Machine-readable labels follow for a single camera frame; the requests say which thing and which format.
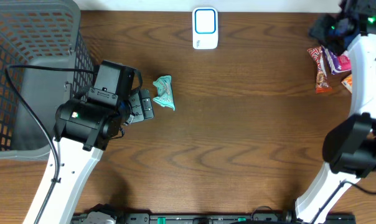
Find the purple pink tissue pack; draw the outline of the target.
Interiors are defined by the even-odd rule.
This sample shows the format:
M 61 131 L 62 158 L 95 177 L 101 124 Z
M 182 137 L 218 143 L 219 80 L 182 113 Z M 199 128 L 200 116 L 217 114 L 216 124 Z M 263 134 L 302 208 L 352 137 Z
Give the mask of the purple pink tissue pack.
M 322 52 L 325 59 L 327 60 L 327 64 L 332 75 L 351 71 L 351 64 L 347 51 L 345 51 L 342 55 L 337 56 L 333 52 L 322 46 Z

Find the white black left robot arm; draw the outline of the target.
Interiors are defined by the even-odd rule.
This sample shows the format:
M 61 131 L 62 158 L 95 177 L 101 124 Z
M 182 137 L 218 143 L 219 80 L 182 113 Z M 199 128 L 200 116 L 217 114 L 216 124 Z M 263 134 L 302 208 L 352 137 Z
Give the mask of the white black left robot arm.
M 109 141 L 122 127 L 154 117 L 150 95 L 133 87 L 141 72 L 103 61 L 94 85 L 60 105 L 55 114 L 53 154 L 24 223 L 69 223 L 83 188 Z

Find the green wet wipes packet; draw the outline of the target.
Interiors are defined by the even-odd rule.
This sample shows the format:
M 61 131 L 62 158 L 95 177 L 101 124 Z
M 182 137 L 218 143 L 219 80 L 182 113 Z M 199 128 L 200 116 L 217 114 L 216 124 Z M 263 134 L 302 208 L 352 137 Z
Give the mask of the green wet wipes packet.
M 175 111 L 176 107 L 171 82 L 172 77 L 170 75 L 161 76 L 153 82 L 153 85 L 157 89 L 157 96 L 153 98 L 153 101 L 162 107 L 171 108 Z

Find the orange snack packet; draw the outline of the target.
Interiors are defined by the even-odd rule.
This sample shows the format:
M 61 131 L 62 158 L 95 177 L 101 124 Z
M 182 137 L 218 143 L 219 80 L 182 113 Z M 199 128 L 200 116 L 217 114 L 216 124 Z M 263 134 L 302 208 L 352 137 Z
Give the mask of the orange snack packet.
M 343 86 L 350 92 L 352 93 L 352 74 L 346 76 L 341 83 Z

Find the brown red chocolate bar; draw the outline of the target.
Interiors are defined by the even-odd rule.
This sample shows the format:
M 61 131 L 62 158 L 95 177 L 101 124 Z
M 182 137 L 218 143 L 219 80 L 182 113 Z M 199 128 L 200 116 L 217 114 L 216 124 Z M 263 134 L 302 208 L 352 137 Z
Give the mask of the brown red chocolate bar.
M 332 90 L 328 80 L 326 71 L 324 68 L 324 61 L 322 57 L 322 47 L 314 47 L 307 49 L 309 56 L 314 60 L 314 63 L 317 66 L 317 74 L 316 74 L 316 83 L 315 83 L 315 91 L 316 93 L 325 93 Z

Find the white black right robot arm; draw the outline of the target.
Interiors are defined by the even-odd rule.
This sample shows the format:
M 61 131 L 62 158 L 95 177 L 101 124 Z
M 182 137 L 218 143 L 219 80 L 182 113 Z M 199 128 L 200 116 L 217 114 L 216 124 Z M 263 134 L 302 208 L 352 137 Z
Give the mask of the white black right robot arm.
M 283 223 L 352 223 L 353 218 L 329 211 L 350 187 L 372 194 L 358 183 L 376 172 L 376 0 L 339 6 L 338 15 L 320 16 L 309 36 L 334 54 L 349 56 L 354 79 L 349 117 L 325 137 L 321 170 L 294 210 L 280 218 Z

